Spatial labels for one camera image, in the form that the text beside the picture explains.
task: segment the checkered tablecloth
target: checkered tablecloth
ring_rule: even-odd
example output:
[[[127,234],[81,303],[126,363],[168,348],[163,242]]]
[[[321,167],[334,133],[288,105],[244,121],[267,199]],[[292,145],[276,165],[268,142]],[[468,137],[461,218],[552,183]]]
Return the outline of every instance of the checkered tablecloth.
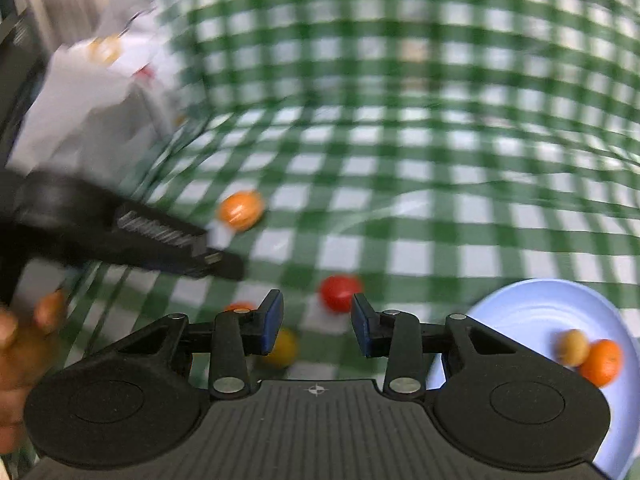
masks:
[[[348,316],[319,304],[337,272],[376,309],[433,322],[517,280],[566,278],[640,336],[638,0],[158,4],[193,120],[140,189],[208,226],[248,275],[93,266],[66,364],[167,313],[210,320],[279,288],[300,343],[288,377],[380,377]],[[215,210],[240,189],[268,212],[229,237]],[[191,381],[205,376],[196,360]]]

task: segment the human hand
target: human hand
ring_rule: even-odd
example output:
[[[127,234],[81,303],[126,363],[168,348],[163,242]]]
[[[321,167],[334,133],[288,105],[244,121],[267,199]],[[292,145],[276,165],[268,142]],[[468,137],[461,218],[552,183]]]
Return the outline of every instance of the human hand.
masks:
[[[22,442],[25,400],[58,353],[55,332],[65,314],[60,290],[40,300],[29,324],[18,324],[15,314],[0,306],[0,454]]]

